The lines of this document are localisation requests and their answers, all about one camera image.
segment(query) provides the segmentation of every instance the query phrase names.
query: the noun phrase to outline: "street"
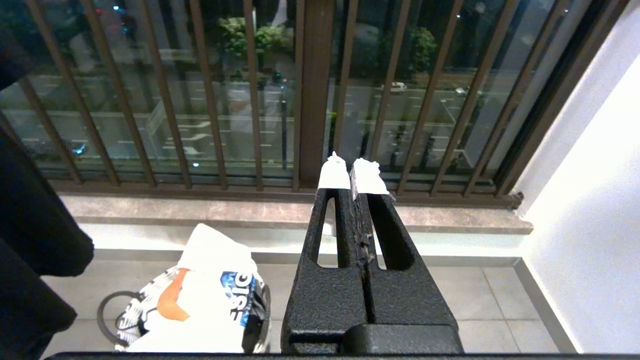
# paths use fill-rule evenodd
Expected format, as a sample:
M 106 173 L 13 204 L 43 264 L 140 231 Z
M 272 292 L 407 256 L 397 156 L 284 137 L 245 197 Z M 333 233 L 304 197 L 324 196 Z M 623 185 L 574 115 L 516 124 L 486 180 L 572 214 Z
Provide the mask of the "street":
M 204 84 L 197 80 L 196 74 L 187 74 L 187 80 L 169 76 L 169 88 L 176 112 L 176 121 L 182 138 L 185 155 L 195 167 L 215 167 L 211 123 L 207 112 Z M 131 74 L 123 76 L 125 90 L 134 111 L 134 117 L 140 130 L 145 149 L 152 165 L 166 165 L 167 161 L 177 159 L 171 132 L 166 121 L 166 113 L 161 96 L 151 76 Z M 37 94 L 48 110 L 62 138 L 71 143 L 87 144 L 85 159 L 98 159 L 95 149 L 90 145 L 75 104 L 67 94 L 66 85 L 59 76 L 31 76 Z M 77 77 L 91 115 L 107 148 L 109 156 L 116 165 L 118 160 L 133 160 L 138 157 L 133 141 L 119 110 L 115 91 L 105 77 Z M 216 109 L 220 124 L 225 161 L 241 166 L 253 163 L 253 136 L 251 121 L 250 85 L 246 82 L 213 82 L 216 96 Z M 424 135 L 432 140 L 431 154 L 442 154 L 447 147 L 452 129 L 463 106 L 464 97 L 456 95 L 455 83 L 436 90 L 428 115 Z M 333 108 L 333 99 L 338 88 L 330 86 L 328 109 Z M 379 159 L 381 165 L 403 164 L 413 135 L 415 122 L 422 106 L 424 89 L 409 88 L 400 94 L 390 96 L 383 135 L 381 137 Z M 507 92 L 485 94 L 504 102 Z M 378 116 L 382 91 L 375 86 L 349 86 L 346 94 L 345 117 L 342 146 L 346 160 L 354 160 L 360 154 L 363 137 L 372 136 Z M 260 148 L 263 166 L 282 168 L 283 118 L 286 123 L 285 156 L 291 167 L 293 161 L 293 109 L 295 89 L 292 81 L 283 84 L 267 84 L 258 91 L 260 105 Z M 42 125 L 25 104 L 24 96 L 14 85 L 2 91 L 0 105 L 10 119 L 16 132 L 25 145 L 29 142 L 41 142 L 48 139 Z M 327 111 L 327 119 L 332 117 Z M 330 121 L 327 121 L 328 134 Z

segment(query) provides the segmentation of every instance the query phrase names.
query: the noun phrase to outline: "floor tile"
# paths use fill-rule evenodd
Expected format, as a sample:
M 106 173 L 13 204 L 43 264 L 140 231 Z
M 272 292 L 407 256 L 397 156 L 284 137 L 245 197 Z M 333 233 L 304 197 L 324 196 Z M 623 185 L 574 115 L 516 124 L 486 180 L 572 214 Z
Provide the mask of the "floor tile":
M 57 333 L 42 359 L 68 351 L 113 351 L 113 344 L 102 335 L 95 320 L 76 320 L 69 330 Z
M 505 319 L 540 319 L 540 315 L 513 268 L 484 268 L 483 271 Z
M 282 332 L 282 320 L 271 321 L 271 332 L 269 333 L 269 341 L 271 343 L 271 350 L 269 352 L 273 354 L 279 354 L 280 350 L 280 333 Z
M 457 320 L 502 320 L 480 268 L 429 267 Z
M 43 277 L 64 301 L 78 313 L 78 319 L 96 319 L 98 305 L 107 295 L 121 290 L 138 291 L 167 268 L 166 261 L 94 260 L 78 277 Z M 130 299 L 113 299 L 105 308 L 104 317 L 115 319 Z
M 508 320 L 521 352 L 558 352 L 545 324 L 539 320 Z
M 296 277 L 297 265 L 258 265 L 258 274 L 271 290 L 271 318 L 282 320 Z
M 518 346 L 504 320 L 463 320 L 458 321 L 458 325 L 466 353 L 518 352 Z

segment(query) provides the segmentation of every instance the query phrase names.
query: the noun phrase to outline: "window ledge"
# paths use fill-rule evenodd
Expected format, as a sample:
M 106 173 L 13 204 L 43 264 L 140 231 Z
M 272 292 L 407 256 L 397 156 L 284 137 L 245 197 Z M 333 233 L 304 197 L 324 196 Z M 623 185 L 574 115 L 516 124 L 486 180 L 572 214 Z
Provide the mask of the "window ledge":
M 311 204 L 233 200 L 144 199 L 61 195 L 71 215 L 84 224 L 196 225 L 254 229 L 306 229 Z M 396 207 L 409 232 L 519 234 L 530 222 L 505 209 Z M 333 209 L 327 221 L 333 222 Z

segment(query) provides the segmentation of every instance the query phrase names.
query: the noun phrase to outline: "white wall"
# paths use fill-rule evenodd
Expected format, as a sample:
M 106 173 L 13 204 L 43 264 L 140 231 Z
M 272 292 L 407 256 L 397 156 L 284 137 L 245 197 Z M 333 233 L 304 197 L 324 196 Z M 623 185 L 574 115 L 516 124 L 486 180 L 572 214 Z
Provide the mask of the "white wall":
M 634 1 L 517 185 L 522 256 L 579 352 L 640 352 L 639 85 Z

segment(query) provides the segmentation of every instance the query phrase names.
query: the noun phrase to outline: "metal bar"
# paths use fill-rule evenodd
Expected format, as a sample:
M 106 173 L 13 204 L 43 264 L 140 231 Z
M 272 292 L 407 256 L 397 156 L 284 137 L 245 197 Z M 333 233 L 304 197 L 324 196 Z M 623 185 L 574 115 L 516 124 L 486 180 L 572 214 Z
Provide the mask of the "metal bar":
M 9 136 L 9 139 L 15 142 L 22 150 L 25 149 L 22 140 L 20 140 L 20 136 L 18 136 L 18 133 L 16 133 L 13 126 L 11 126 L 9 119 L 3 113 L 2 109 L 0 109 L 0 130 Z
M 474 172 L 471 175 L 469 182 L 467 183 L 467 187 L 465 188 L 463 197 L 469 197 L 471 191 L 474 189 L 476 181 L 478 180 L 478 177 L 480 177 L 480 173 L 484 169 L 487 161 L 489 161 L 494 147 L 497 145 L 502 130 L 507 126 L 507 123 L 511 118 L 513 109 L 520 102 L 520 99 L 524 94 L 524 90 L 533 76 L 533 70 L 538 60 L 540 59 L 540 56 L 542 55 L 542 51 L 547 44 L 547 40 L 551 36 L 551 33 L 553 32 L 556 24 L 561 20 L 561 16 L 567 6 L 568 0 L 558 0 L 554 3 L 551 11 L 549 11 L 549 15 L 547 16 L 545 23 L 542 25 L 540 34 L 533 44 L 531 52 L 527 56 L 522 70 L 518 74 L 518 78 L 516 79 L 516 82 L 513 85 L 511 92 L 509 93 L 509 97 L 507 98 L 505 105 L 502 107 L 502 111 L 498 116 L 498 120 L 493 126 L 489 139 L 484 145 L 480 158 L 478 159 L 476 167 L 474 168 Z
M 554 82 L 542 90 L 542 99 L 538 100 L 546 106 L 535 108 L 528 115 L 527 122 L 531 123 L 531 130 L 527 132 L 525 140 L 518 143 L 515 155 L 510 155 L 513 159 L 505 159 L 499 169 L 499 173 L 505 172 L 505 174 L 497 177 L 497 198 L 506 197 L 511 191 L 515 180 L 533 157 L 557 114 L 565 105 L 569 95 L 575 89 L 576 84 L 628 3 L 627 0 L 592 3 L 591 6 L 600 6 L 601 9 L 598 10 L 595 19 L 582 21 L 586 28 L 584 36 L 575 45 L 571 43 L 568 45 L 572 49 L 566 51 L 575 52 L 573 60 L 556 66 L 550 76 Z M 580 33 L 582 24 L 579 25 L 576 34 Z
M 187 157 L 184 155 L 184 148 L 182 146 L 182 139 L 180 138 L 180 131 L 178 130 L 178 123 L 175 120 L 175 109 L 173 108 L 173 101 L 171 100 L 171 93 L 169 92 L 169 85 L 167 84 L 166 74 L 162 65 L 162 59 L 160 58 L 160 50 L 158 49 L 158 43 L 156 39 L 156 33 L 154 32 L 154 25 L 151 20 L 151 13 L 149 11 L 149 5 L 147 0 L 139 0 L 140 11 L 142 13 L 142 24 L 145 27 L 148 36 L 148 48 L 151 55 L 151 61 L 154 64 L 154 72 L 156 73 L 158 88 L 160 89 L 160 96 L 164 104 L 164 112 L 166 113 L 166 119 L 169 123 L 169 130 L 173 138 L 173 145 L 175 146 L 175 152 L 178 155 L 178 163 L 180 163 L 180 170 L 182 171 L 182 178 L 184 179 L 184 186 L 187 189 L 192 187 L 191 175 L 189 174 L 189 165 L 187 165 Z
M 385 78 L 385 88 L 382 90 L 378 119 L 376 120 L 376 127 L 373 132 L 373 143 L 371 146 L 371 154 L 369 156 L 371 161 L 375 161 L 378 157 L 378 147 L 380 146 L 380 137 L 382 136 L 382 125 L 385 122 L 385 117 L 387 116 L 387 104 L 389 103 L 389 97 L 391 96 L 391 83 L 396 76 L 398 57 L 400 57 L 400 48 L 402 47 L 402 38 L 404 36 L 404 28 L 406 27 L 406 20 L 409 16 L 410 7 L 411 0 L 403 0 L 400 7 L 400 15 L 398 16 L 394 45 L 391 49 L 391 58 L 389 59 L 387 77 Z
M 410 150 L 406 155 L 404 169 L 400 177 L 400 182 L 398 183 L 398 195 L 402 195 L 402 193 L 404 192 L 404 186 L 406 185 L 407 179 L 409 178 L 409 173 L 411 172 L 415 153 L 418 151 L 418 146 L 422 141 L 422 128 L 424 127 L 424 123 L 427 122 L 427 115 L 429 115 L 431 102 L 433 101 L 433 96 L 436 92 L 436 88 L 438 87 L 438 81 L 440 80 L 440 76 L 442 75 L 442 68 L 444 67 L 445 61 L 447 60 L 447 55 L 449 54 L 451 40 L 453 39 L 456 24 L 458 23 L 458 14 L 460 13 L 460 9 L 462 9 L 463 3 L 464 0 L 456 0 L 451 7 L 447 29 L 445 30 L 444 36 L 442 37 L 442 45 L 440 45 L 440 49 L 438 50 L 438 58 L 436 59 L 435 66 L 433 67 L 433 74 L 431 75 L 431 79 L 429 80 L 429 84 L 427 85 L 427 90 L 424 93 L 424 100 L 422 100 L 422 107 L 420 108 L 420 113 L 418 115 L 418 123 L 416 123 L 415 125 L 415 130 L 413 131 L 413 136 L 411 139 L 411 146 L 409 148 Z
M 442 156 L 442 162 L 440 164 L 440 168 L 438 169 L 438 174 L 436 175 L 436 178 L 433 181 L 433 187 L 431 188 L 431 196 L 435 196 L 438 193 L 438 188 L 440 187 L 442 179 L 447 172 L 447 167 L 449 167 L 449 164 L 451 162 L 453 150 L 455 150 L 456 146 L 458 146 L 458 142 L 462 137 L 465 126 L 467 125 L 474 107 L 476 106 L 478 90 L 480 90 L 480 86 L 483 85 L 485 77 L 491 69 L 495 57 L 498 55 L 498 51 L 500 50 L 502 41 L 504 40 L 504 37 L 507 34 L 507 30 L 509 29 L 509 23 L 511 23 L 511 19 L 515 14 L 515 10 L 517 7 L 518 1 L 506 1 L 504 7 L 502 8 L 500 19 L 498 20 L 498 23 L 495 26 L 495 30 L 493 31 L 492 39 L 489 43 L 489 46 L 486 48 L 486 51 L 484 52 L 480 67 L 478 67 L 476 71 L 476 76 L 471 82 L 471 87 L 467 92 L 467 98 L 465 99 L 465 103 L 462 106 L 460 115 L 458 116 L 458 121 L 449 139 L 447 150 Z
M 104 34 L 104 30 L 102 29 L 100 19 L 98 19 L 98 15 L 95 12 L 93 1 L 80 0 L 80 3 L 84 8 L 84 14 L 93 32 L 93 40 L 95 41 L 95 45 L 98 48 L 98 52 L 100 52 L 100 57 L 102 57 L 102 61 L 104 61 L 104 65 L 109 72 L 111 80 L 113 81 L 116 96 L 118 97 L 118 103 L 120 105 L 120 109 L 122 110 L 122 114 L 124 115 L 124 119 L 127 122 L 127 127 L 129 128 L 129 133 L 131 134 L 131 140 L 133 140 L 136 151 L 138 152 L 138 156 L 140 157 L 140 161 L 142 162 L 142 168 L 145 172 L 147 183 L 151 188 L 154 188 L 156 187 L 154 172 L 151 169 L 151 163 L 149 162 L 149 158 L 147 157 L 145 147 L 142 144 L 142 138 L 140 137 L 140 132 L 138 131 L 136 119 L 133 117 L 133 111 L 131 110 L 129 100 L 127 99 L 127 93 L 124 90 L 120 72 L 118 71 L 116 62 L 113 59 L 111 50 L 109 49 L 109 44 L 107 43 L 107 38 Z
M 56 148 L 58 154 L 62 158 L 62 162 L 67 167 L 67 170 L 69 171 L 69 174 L 71 175 L 71 178 L 73 179 L 74 183 L 82 184 L 83 180 L 82 180 L 82 176 L 80 175 L 80 171 L 78 171 L 78 168 L 76 167 L 76 163 L 74 163 L 74 160 L 71 157 L 71 154 L 69 154 L 69 150 L 67 149 L 67 146 L 65 145 L 65 143 L 62 141 L 62 138 L 60 137 L 58 130 L 56 130 L 56 126 L 53 124 L 53 122 L 51 121 L 51 118 L 49 118 L 49 115 L 47 114 L 47 111 L 45 110 L 44 106 L 40 102 L 40 99 L 38 98 L 38 95 L 36 94 L 36 90 L 33 88 L 33 85 L 31 85 L 31 83 L 29 82 L 29 79 L 27 79 L 26 76 L 18 80 L 18 84 L 22 88 L 22 92 L 24 92 L 24 96 L 27 98 L 27 101 L 29 101 L 29 105 L 31 106 L 31 109 L 35 111 L 36 116 L 38 117 L 38 120 L 40 121 L 40 123 L 42 123 L 42 127 L 44 127 L 44 130 L 49 135 L 49 138 L 51 138 L 51 141 L 53 142 L 54 147 Z
M 333 49 L 335 0 L 305 3 L 304 62 L 300 116 L 300 187 L 317 188 L 324 152 L 324 130 L 328 119 L 330 70 Z
M 351 68 L 351 54 L 353 53 L 353 38 L 356 33 L 356 18 L 358 17 L 358 0 L 350 0 L 347 28 L 344 32 L 344 54 L 342 55 L 342 71 L 340 72 L 340 90 L 338 93 L 337 117 L 333 135 L 333 149 L 340 151 L 342 138 L 342 121 L 344 119 L 344 104 L 347 99 L 347 85 L 349 84 L 349 70 Z
M 204 82 L 204 95 L 207 99 L 207 110 L 211 120 L 211 133 L 213 134 L 213 144 L 216 151 L 216 161 L 218 162 L 218 174 L 220 177 L 220 186 L 223 190 L 228 187 L 227 171 L 225 169 L 225 159 L 222 150 L 222 139 L 220 138 L 220 125 L 218 124 L 218 111 L 216 109 L 216 96 L 213 92 L 211 84 L 211 70 L 209 69 L 209 55 L 207 53 L 207 43 L 204 36 L 204 24 L 202 22 L 202 11 L 200 9 L 200 0 L 190 0 L 191 15 L 193 19 L 193 30 L 196 37 L 196 46 L 198 48 L 198 61 L 200 62 L 200 71 L 202 72 L 202 80 Z
M 302 61 L 305 36 L 305 0 L 296 2 L 296 104 L 293 119 L 293 191 L 300 191 L 300 117 L 302 114 Z
M 93 121 L 93 117 L 90 114 L 89 107 L 87 107 L 86 102 L 82 94 L 80 93 L 80 89 L 76 84 L 76 81 L 73 78 L 73 74 L 67 65 L 62 52 L 60 51 L 60 47 L 58 46 L 58 41 L 53 35 L 53 31 L 51 30 L 50 25 L 47 23 L 45 19 L 44 11 L 40 4 L 38 4 L 37 0 L 27 0 L 27 6 L 31 12 L 31 16 L 33 21 L 38 26 L 38 30 L 44 39 L 49 52 L 51 53 L 51 57 L 53 58 L 58 71 L 62 75 L 62 78 L 67 83 L 69 92 L 71 93 L 71 97 L 75 101 L 78 110 L 80 111 L 80 118 L 82 119 L 84 126 L 91 138 L 91 143 L 93 144 L 95 151 L 100 156 L 102 160 L 102 164 L 104 165 L 104 170 L 106 170 L 107 175 L 109 176 L 109 180 L 112 184 L 118 186 L 120 184 L 120 180 L 118 175 L 116 174 L 116 170 L 113 167 L 113 163 L 111 159 L 109 159 L 109 155 L 107 154 L 107 150 L 104 147 L 104 143 L 102 142 L 102 138 L 98 133 L 98 129 L 95 127 L 95 123 Z
M 251 90 L 251 118 L 253 125 L 253 154 L 255 157 L 255 184 L 262 191 L 262 151 L 260 149 L 260 109 L 258 106 L 258 56 L 255 50 L 255 32 L 253 30 L 253 1 L 243 0 L 244 32 L 246 33 L 247 66 L 249 66 L 249 84 Z

